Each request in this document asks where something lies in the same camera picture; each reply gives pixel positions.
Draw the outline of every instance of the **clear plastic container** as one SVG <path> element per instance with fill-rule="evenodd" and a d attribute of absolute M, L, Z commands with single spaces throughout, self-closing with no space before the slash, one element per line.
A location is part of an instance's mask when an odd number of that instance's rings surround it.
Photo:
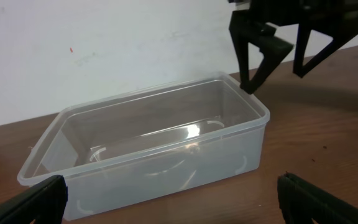
<path fill-rule="evenodd" d="M 74 220 L 258 168 L 269 116 L 227 75 L 85 103 L 55 118 L 17 179 L 63 175 Z"/>

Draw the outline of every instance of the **wooden table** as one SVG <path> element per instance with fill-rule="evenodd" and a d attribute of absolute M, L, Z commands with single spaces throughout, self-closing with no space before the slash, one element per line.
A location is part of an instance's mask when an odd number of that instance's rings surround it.
<path fill-rule="evenodd" d="M 358 47 L 304 79 L 291 66 L 255 94 L 271 112 L 259 169 L 72 223 L 283 223 L 276 181 L 286 171 L 358 207 Z M 0 203 L 26 189 L 17 173 L 54 117 L 0 126 Z"/>

